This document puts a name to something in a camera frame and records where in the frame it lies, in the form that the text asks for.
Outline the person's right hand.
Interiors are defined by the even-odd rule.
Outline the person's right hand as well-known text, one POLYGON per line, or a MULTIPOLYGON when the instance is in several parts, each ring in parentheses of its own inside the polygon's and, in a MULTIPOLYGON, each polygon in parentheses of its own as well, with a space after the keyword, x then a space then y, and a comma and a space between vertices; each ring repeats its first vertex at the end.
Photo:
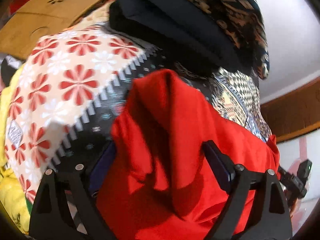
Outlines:
POLYGON ((290 211, 290 217, 292 218, 295 212, 300 208, 301 199, 299 199, 294 193, 287 192, 287 204, 290 211))

